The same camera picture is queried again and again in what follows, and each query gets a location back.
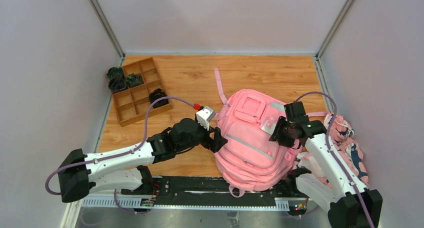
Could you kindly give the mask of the pink student backpack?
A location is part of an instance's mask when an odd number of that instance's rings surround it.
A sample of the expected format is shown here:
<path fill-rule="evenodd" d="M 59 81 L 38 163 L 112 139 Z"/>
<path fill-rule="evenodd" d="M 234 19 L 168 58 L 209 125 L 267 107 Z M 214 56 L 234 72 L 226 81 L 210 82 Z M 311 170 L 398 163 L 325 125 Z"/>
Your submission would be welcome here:
<path fill-rule="evenodd" d="M 289 146 L 270 141 L 278 118 L 286 116 L 285 102 L 252 89 L 226 98 L 219 70 L 214 72 L 223 102 L 216 125 L 227 139 L 214 155 L 216 166 L 235 198 L 268 190 L 287 175 L 303 150 L 298 141 Z"/>

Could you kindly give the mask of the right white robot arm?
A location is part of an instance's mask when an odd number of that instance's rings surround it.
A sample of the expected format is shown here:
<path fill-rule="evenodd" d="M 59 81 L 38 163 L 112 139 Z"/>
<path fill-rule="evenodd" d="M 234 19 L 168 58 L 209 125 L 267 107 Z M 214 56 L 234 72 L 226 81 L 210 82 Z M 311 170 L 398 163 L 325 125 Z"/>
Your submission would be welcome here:
<path fill-rule="evenodd" d="M 331 184 L 324 185 L 307 168 L 288 172 L 286 192 L 292 197 L 305 194 L 328 218 L 333 228 L 377 228 L 383 198 L 370 190 L 344 162 L 330 138 L 330 129 L 319 120 L 311 121 L 302 102 L 284 105 L 270 141 L 293 146 L 298 141 L 315 158 Z"/>

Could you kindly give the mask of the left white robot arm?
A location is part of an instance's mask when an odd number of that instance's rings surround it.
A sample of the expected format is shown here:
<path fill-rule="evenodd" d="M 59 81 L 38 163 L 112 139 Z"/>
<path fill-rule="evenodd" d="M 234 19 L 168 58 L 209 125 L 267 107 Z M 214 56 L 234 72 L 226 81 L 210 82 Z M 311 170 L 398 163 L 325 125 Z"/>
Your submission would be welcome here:
<path fill-rule="evenodd" d="M 214 116 L 210 107 L 201 107 L 194 119 L 183 118 L 135 145 L 104 153 L 71 151 L 57 174 L 62 202 L 76 202 L 106 190 L 149 194 L 155 182 L 148 165 L 173 159 L 198 145 L 216 153 L 228 142 L 220 128 L 210 126 Z"/>

